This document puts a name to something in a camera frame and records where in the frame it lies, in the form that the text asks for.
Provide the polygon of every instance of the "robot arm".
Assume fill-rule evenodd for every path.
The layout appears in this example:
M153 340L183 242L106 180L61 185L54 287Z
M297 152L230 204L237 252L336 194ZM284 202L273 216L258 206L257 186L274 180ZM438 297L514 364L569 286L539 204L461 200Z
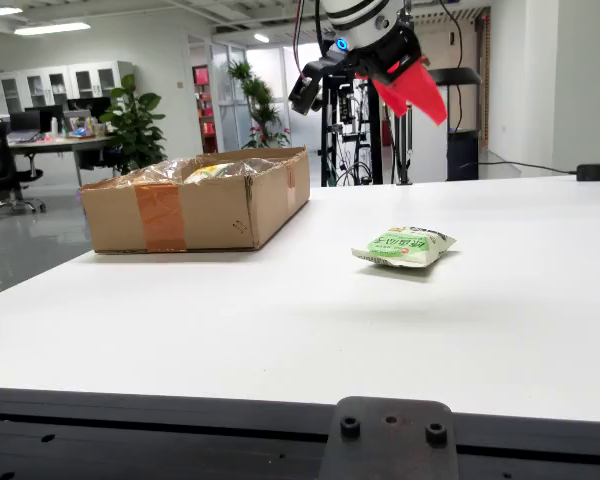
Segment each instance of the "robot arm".
M289 95L296 112L320 109L324 76L353 73L370 78L398 116L406 113L409 102L437 124L446 120L444 101L421 63L420 42L402 0L322 0L322 5L336 41L326 55L303 68Z

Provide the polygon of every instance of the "screw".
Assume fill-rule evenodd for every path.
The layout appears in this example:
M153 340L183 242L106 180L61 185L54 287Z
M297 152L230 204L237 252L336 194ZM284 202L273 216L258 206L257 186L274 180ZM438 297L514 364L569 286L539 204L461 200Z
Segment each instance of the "screw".
M378 15L376 17L376 28L378 30L384 30L389 26L389 20L387 20L384 15Z
M360 436L360 422L355 417L342 417L340 419L340 433L346 438L358 438Z
M440 423L431 423L425 428L427 443L431 446L447 444L447 429Z

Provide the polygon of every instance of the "white tabletop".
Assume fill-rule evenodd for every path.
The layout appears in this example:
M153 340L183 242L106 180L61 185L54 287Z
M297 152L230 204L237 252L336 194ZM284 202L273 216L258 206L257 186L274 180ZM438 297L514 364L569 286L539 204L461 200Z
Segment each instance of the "white tabletop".
M260 252L89 253L1 293L0 387L600 420L600 183L311 196ZM427 271L351 255L395 225L458 243Z
M16 149L33 149L33 148L52 148L52 147L66 147L66 146L74 146L74 145L96 145L103 144L106 145L110 142L111 138L109 137L94 137L94 138L58 138L55 140L45 140L40 142L20 142L20 143L10 143L9 148Z

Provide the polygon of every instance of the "black table frame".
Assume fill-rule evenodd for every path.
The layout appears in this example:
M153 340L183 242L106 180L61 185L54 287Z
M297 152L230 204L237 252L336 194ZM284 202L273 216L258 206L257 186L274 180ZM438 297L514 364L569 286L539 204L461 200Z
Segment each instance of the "black table frame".
M0 479L313 480L334 415L333 405L0 389ZM461 479L600 479L600 423L452 418Z

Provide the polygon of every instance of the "computer monitor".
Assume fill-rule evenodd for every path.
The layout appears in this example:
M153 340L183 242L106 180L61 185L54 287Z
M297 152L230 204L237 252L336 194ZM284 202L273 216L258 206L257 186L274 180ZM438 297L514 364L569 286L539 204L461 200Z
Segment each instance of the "computer monitor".
M41 113L35 112L21 112L12 113L9 116L9 124L12 132L39 132L42 127Z
M27 112L40 112L40 131L47 133L51 131L51 119L56 117L58 120L58 130L62 131L64 122L64 111L62 105L50 105L47 107L27 107Z
M77 98L69 100L69 110L89 110L91 116L99 119L111 106L109 97Z

